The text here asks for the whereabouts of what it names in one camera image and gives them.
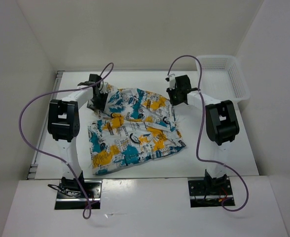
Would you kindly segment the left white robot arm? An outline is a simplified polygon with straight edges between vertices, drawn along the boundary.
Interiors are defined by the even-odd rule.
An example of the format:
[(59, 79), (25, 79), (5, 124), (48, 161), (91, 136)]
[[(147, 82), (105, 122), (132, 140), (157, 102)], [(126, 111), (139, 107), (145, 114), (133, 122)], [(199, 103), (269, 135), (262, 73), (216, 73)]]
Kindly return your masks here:
[(88, 81), (79, 83), (74, 92), (49, 103), (48, 133), (57, 142), (60, 157), (67, 166), (63, 169), (57, 190), (65, 195), (78, 198), (85, 193), (86, 186), (76, 150), (76, 137), (80, 132), (79, 109), (90, 104), (93, 109), (103, 111), (108, 97), (103, 89), (101, 76), (90, 74)]

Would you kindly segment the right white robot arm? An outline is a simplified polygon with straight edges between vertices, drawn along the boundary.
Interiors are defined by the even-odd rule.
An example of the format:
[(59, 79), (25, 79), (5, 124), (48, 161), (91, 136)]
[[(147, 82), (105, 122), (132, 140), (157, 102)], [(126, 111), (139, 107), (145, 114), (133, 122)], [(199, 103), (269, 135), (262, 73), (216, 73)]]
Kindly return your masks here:
[[(169, 83), (166, 92), (172, 105), (185, 103), (202, 111), (196, 155), (199, 161), (208, 164), (204, 175), (204, 190), (215, 194), (226, 184), (228, 150), (240, 131), (233, 102), (220, 101), (197, 87), (193, 88), (187, 75), (177, 77), (171, 74), (165, 80)], [(203, 131), (212, 145), (208, 158), (202, 158), (199, 154)]]

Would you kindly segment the colourful printed shorts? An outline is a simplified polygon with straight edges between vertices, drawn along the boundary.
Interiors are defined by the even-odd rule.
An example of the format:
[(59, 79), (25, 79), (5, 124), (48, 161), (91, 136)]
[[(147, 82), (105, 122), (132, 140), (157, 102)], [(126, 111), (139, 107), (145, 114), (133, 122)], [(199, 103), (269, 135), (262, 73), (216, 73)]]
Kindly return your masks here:
[(105, 83), (88, 102), (97, 120), (88, 125), (92, 172), (105, 175), (150, 160), (161, 159), (186, 147), (178, 129), (174, 106), (166, 97), (139, 88), (117, 88)]

